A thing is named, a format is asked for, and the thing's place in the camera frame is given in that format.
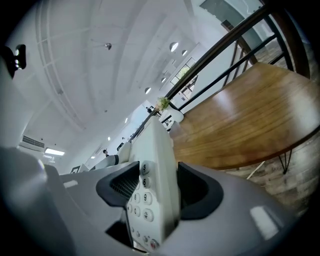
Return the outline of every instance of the number button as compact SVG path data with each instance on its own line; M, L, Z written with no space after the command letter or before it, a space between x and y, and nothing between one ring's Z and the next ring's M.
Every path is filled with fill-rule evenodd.
M139 217L140 216L140 208L138 206L134 207L134 214Z
M146 175L150 171L150 164L148 161L144 161L140 168L140 173Z
M136 186L135 190L138 190L140 188L140 180L138 182L138 185Z
M132 205L130 203L128 203L128 205L126 206L126 209L128 213L132 213Z
M150 209L144 209L143 218L148 222L152 222L154 220L154 213Z
M158 243L156 240L152 239L152 240L150 241L150 246L151 246L152 249L155 250L156 248L159 247L159 243Z
M143 183L143 187L145 189L148 189L151 186L151 179L149 177L146 177L143 179L142 183Z
M145 205L151 205L152 203L152 195L151 193L144 193L143 195L143 202Z
M139 203L140 202L140 195L139 194L134 194L134 201L136 203Z

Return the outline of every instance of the handrail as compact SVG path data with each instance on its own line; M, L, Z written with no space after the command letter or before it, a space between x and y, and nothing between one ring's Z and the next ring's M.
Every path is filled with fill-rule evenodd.
M251 29L263 18L271 13L271 5L265 4L259 8L252 15L241 21L229 33L224 35L214 46L211 47L174 85L174 87L166 94L171 100L186 84L195 77L201 70L203 70L214 58L222 53L229 45L237 40L242 34Z
M273 23L273 21L271 20L271 18L269 16L265 17L264 20L268 24L270 29L273 31L273 33L276 35L276 39L277 39L279 46L283 52L284 59L285 59L286 66L287 66L288 70L294 71L294 66L292 65L289 51L286 47L286 43L285 43L284 39L282 38L279 30L277 29L276 25Z
M235 63L237 51L238 51L238 41L235 41L230 67ZM226 75L222 87L224 87L227 84L229 76L230 76L230 73Z
M234 26L226 19L225 21L221 22L221 26L225 28L225 30L227 30L228 32L230 32ZM244 52L247 54L248 52L250 52L252 49L250 48L250 46L248 45L248 43L246 42L246 40L240 36L237 40L238 45L244 49ZM258 60L256 58L256 56L252 56L250 58L250 63L253 65L255 63L257 63Z
M260 0L260 1L264 5L269 5L268 0ZM283 8L278 7L276 11L271 14L271 16L274 18L275 22L281 29L282 34L286 39L286 42L292 54L295 71L298 74L309 79L310 68L309 68L308 57L305 51L304 44L301 41L299 32L295 24L293 23L290 16Z
M217 82L219 82L222 78L224 78L227 74L238 68L242 63L244 63L246 60L248 60L252 55L260 51L266 44L270 43L273 39L276 38L276 35L272 35L268 37L266 40L264 40L261 44L259 44L257 47L255 47L252 51L248 52L246 56L238 60L235 64L233 64L231 67L229 67L226 71L224 71L221 75L219 75L212 83L207 85L205 88L203 88L201 91L199 91L196 95L194 95L189 101L187 101L185 104L180 106L178 110L182 110L184 107L189 105L191 102L193 102L195 99L197 99L200 95L202 95L204 92L206 92L208 89L210 89L212 86L214 86Z
M238 62L234 63L232 66L230 66L225 72L223 72L221 75L219 75L213 82L211 82L207 87L203 88L201 91L199 91L196 95L194 95L189 101L187 101L185 104L180 106L179 108L176 108L172 103L170 103L171 107L177 110L182 110L184 107L186 107L188 104L193 102L195 99L197 99L200 95L202 95L205 91L207 91L209 88L211 88L214 84L219 82L223 77L227 76L232 72L233 70L239 70L239 67L242 63L244 63L244 67L242 69L242 73L246 70L248 66L248 62L251 60L254 60L254 54L257 53L259 50L261 50L266 44L270 43L273 39L277 39L280 48L282 50L282 53L275 57L270 64L276 63L278 60L280 60L282 57L285 58L286 64L288 69L293 70L293 65L291 62L291 58L289 55L289 51L286 47L286 44L276 27L276 25L273 23L273 21L270 19L269 15L275 11L273 9L272 5L269 5L268 3L263 5L261 8L259 8L256 12L254 12L252 15L244 19L242 22L240 22L237 26L235 26L232 30L230 30L229 33L227 33L225 36L223 36L214 46L211 47L210 50L208 50L189 70L184 74L184 76L174 85L174 87L165 95L169 100L171 100L184 86L186 86L191 79L193 79L201 70L203 70L212 60L214 60L220 53L222 53L228 46L230 46L234 41L239 40L239 38L247 32L249 29L251 29L254 25L256 25L258 22L260 22L262 19L265 19L271 30L274 32L274 35L268 37L265 39L261 44L256 46L254 49L252 49L249 52L246 52L246 49L242 48L241 56L246 52L246 55L244 57L240 56L240 60ZM298 73L296 59L293 58L296 71ZM144 125L147 123L147 121L150 119L150 117L154 116L157 113L156 110L153 110L149 116L143 121L141 126L137 129L137 131L133 134L133 136L130 138L129 142L131 142L144 128ZM167 121L171 116L168 116L166 119L164 119L161 123L164 123Z

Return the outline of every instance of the staircase railing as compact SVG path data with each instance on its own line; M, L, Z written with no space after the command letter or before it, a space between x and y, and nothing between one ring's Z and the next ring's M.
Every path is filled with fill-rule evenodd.
M208 50L189 70L188 72L185 73L185 75L174 85L174 87L165 95L165 97L167 97L169 100L171 100L176 94L178 94L178 92L184 87L186 86L201 70L203 70L212 60L214 60L220 53L222 53L227 47L229 47L233 42L237 41L237 43L239 43L239 39L241 40L242 35L247 32L249 29L251 29L254 25L256 25L258 22L260 22L262 19L264 19L266 21L266 23L268 24L268 26L270 27L270 29L273 32L273 35L268 37L267 39L265 39L264 41L262 41L259 45L257 45L255 48L248 50L242 48L241 51L241 58L236 62L232 62L231 66L225 70L222 74L220 74L213 82L211 82L210 84L208 84L205 88L203 88L202 90L200 90L196 95L192 96L186 103L184 103L182 106L180 107L176 107L174 106L172 103L170 103L170 105L174 108L177 109L179 111L181 111L183 108L185 108L186 106L188 106L190 103L192 103L195 99L197 99L199 96L201 96L204 92L206 92L208 89L210 89L212 86L214 86L216 83L218 83L221 79L223 79L226 76L229 76L230 73L233 70L239 70L239 67L241 64L245 63L244 66L245 68L242 70L242 72L244 72L247 68L248 62L249 61L253 61L254 63L256 62L255 60L257 60L255 58L255 54L261 50L264 46L266 46L268 43L270 43L272 40L277 39L278 44L281 48L281 53L276 56L272 61L270 61L270 64L275 64L277 61L279 61L281 58L285 59L287 68L291 71L294 70L292 61L291 61L291 57L289 54L289 51L287 49L286 43L284 41L284 39L282 38L277 26L274 24L274 22L272 21L272 19L269 17L270 14L274 15L277 12L282 12L283 10L279 10L277 8L275 8L273 5L269 5L269 4L265 4L263 5L261 8L259 8L257 11L255 11L252 15L250 15L249 17L247 17L246 19L244 19L242 22L240 22L237 26L235 26L234 28L232 28L225 36L223 36L214 46L211 47L210 50ZM300 41L301 42L301 38L295 38L296 41ZM303 44L301 42L302 48L300 49L300 51L305 51ZM304 57L302 58L302 60L308 65L308 59L305 59ZM308 72L306 71L306 69L304 68L303 72L301 73L301 75L304 75L306 77L310 77L310 73L308 75ZM153 110L149 116L143 121L143 123L141 124L141 126L137 129L137 131L132 135L130 141L132 141L144 128L144 125L147 123L147 121L150 119L150 117L155 116L157 113L156 110ZM162 123L164 123L165 121L167 121L171 116L168 116L166 119L164 119L162 121Z

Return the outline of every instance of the recessed light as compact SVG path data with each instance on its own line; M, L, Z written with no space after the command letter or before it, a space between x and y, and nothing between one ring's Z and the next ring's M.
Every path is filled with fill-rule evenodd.
M179 45L178 42L172 42L172 43L170 43L170 46L169 46L170 51L173 53L173 52L177 49L178 45Z
M151 88L150 88L150 87L147 87L147 88L145 88L144 93L145 93L145 94L148 94L150 91L151 91Z
M51 154L51 155L58 155L58 156L63 156L65 154L65 152L54 150L54 149L51 149L51 148L47 148L45 150L45 153Z

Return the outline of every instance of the gray surface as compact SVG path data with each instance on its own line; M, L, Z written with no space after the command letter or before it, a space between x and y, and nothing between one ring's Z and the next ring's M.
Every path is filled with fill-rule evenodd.
M44 171L34 157L17 149L0 149L0 164L4 167L0 189L5 204L28 234L50 252L79 256L138 255L105 233L107 226L121 219L123 209L102 205L95 192L95 183L101 177L124 165L59 176L53 166L46 166ZM180 221L153 255L265 255L295 222L293 214L254 183L190 166L220 182L223 201L204 219ZM78 181L75 186L78 187L70 192L74 199L62 182L71 180ZM249 214L255 206L267 207L283 226L267 242Z
M0 147L0 165L1 199L27 235L52 255L75 255L74 242L54 204L39 161L16 148ZM11 228L20 232L15 225Z
M122 209L119 207L110 207L103 201L96 191L97 182L103 177L116 172L129 164L130 163L123 163L103 169L60 176L62 183L73 180L77 181L78 185L68 187L66 189L67 192L88 217L90 222L103 232L112 226L115 220L120 219Z
M75 204L75 201L73 201L65 189L57 170L53 166L46 166L46 172L49 174L48 185L53 195L54 203L57 206L61 218L73 239L75 251L78 256L141 255L140 253L132 251L129 247L114 240L104 231L98 229L96 225L92 224L91 220ZM95 174L96 172L99 172L99 170L79 174ZM113 221L120 220L121 212L118 211L117 208L111 208L112 207L110 207L110 210L113 212L111 215L116 216L117 214L115 214L115 212L119 213ZM105 218L110 218L110 212L105 214Z
M256 184L221 171L188 165L216 179L223 188L224 197L220 206L210 216L201 220L181 220L159 248L160 253L174 256L228 256L265 246L264 239L250 215L250 209L255 206L266 207L280 220L279 225L289 227L294 223L294 215ZM282 235L279 232L268 244L274 246Z

